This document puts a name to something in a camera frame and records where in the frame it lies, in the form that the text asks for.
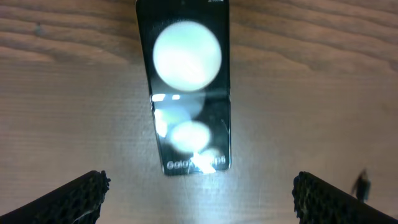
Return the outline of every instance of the wooden table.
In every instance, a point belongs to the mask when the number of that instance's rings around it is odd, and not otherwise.
[[[160,169],[134,0],[0,1],[0,213],[90,170],[98,223],[298,223],[301,170],[398,218],[398,1],[231,0],[231,170]]]

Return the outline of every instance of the small white circle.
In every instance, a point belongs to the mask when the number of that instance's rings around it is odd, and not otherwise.
[[[187,121],[177,125],[170,133],[170,143],[177,152],[193,153],[205,148],[211,139],[207,125],[198,121]]]
[[[176,22],[158,36],[153,60],[160,78],[181,91],[209,85],[221,67],[221,47],[214,33],[192,21]]]

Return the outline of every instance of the wooden surface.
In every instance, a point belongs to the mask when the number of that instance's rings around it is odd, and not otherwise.
[[[231,0],[231,170],[160,169],[133,0],[0,0],[0,213],[90,170],[98,223],[298,223],[293,178],[398,218],[398,1]]]

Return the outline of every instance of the white circle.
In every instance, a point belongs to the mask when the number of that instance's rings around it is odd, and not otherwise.
[[[176,22],[158,36],[153,60],[160,78],[181,91],[196,91],[209,85],[221,67],[221,47],[204,25]]]
[[[198,152],[210,142],[211,132],[207,125],[198,121],[187,121],[177,125],[170,133],[170,143],[181,153]]]

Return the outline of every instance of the glowing circle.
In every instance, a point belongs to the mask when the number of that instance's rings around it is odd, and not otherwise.
[[[209,127],[198,121],[187,121],[177,125],[170,133],[170,143],[180,153],[198,152],[211,139]]]
[[[204,25],[176,22],[158,36],[153,60],[160,78],[172,88],[196,91],[209,85],[221,67],[221,47]]]

